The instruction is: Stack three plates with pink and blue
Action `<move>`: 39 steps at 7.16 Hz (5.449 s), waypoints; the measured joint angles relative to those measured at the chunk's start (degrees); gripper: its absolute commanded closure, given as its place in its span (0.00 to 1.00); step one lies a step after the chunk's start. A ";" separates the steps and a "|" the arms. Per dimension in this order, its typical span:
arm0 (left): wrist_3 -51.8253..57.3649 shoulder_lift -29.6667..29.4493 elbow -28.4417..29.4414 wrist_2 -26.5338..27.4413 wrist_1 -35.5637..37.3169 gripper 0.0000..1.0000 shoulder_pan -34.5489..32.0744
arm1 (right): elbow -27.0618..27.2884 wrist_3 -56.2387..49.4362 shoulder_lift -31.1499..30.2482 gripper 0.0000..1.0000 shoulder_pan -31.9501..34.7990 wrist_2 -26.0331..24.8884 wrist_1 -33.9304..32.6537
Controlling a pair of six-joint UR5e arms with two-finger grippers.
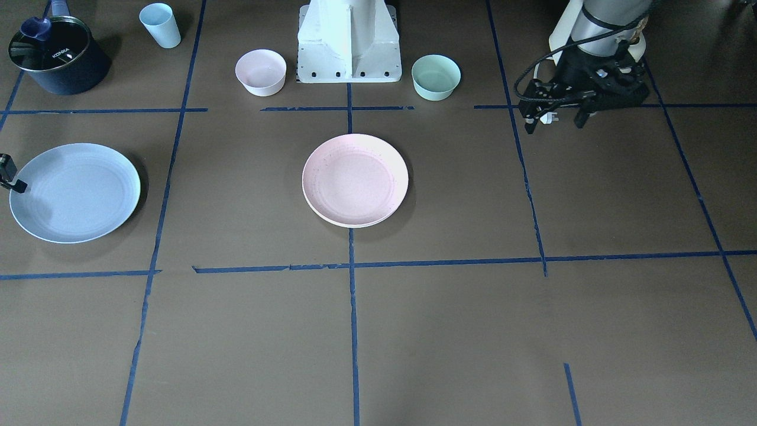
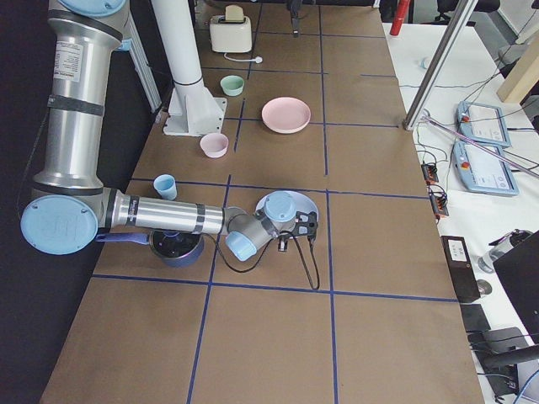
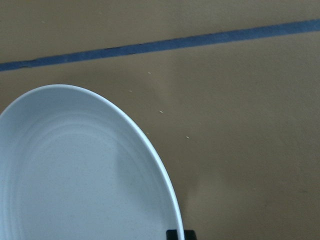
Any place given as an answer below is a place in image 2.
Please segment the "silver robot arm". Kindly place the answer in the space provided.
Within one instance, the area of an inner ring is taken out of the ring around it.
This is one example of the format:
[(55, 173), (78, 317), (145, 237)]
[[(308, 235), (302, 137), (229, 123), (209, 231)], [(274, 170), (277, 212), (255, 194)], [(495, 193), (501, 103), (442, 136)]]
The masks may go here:
[(251, 258), (274, 239), (313, 239), (314, 211), (302, 211), (289, 191), (275, 191), (254, 213), (236, 207), (122, 194), (97, 175), (110, 57), (126, 37), (127, 1), (52, 1), (48, 21), (56, 32), (44, 169), (20, 228), (43, 253), (85, 248), (101, 228), (138, 226), (166, 235), (222, 234), (234, 256)]

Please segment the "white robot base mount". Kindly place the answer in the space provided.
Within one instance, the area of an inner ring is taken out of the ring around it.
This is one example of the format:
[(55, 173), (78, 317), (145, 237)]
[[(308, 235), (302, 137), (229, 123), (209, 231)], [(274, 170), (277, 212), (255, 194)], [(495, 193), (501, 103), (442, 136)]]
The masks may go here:
[(220, 133), (227, 109), (226, 98), (213, 97), (202, 86), (173, 90), (163, 132), (168, 136), (205, 136)]

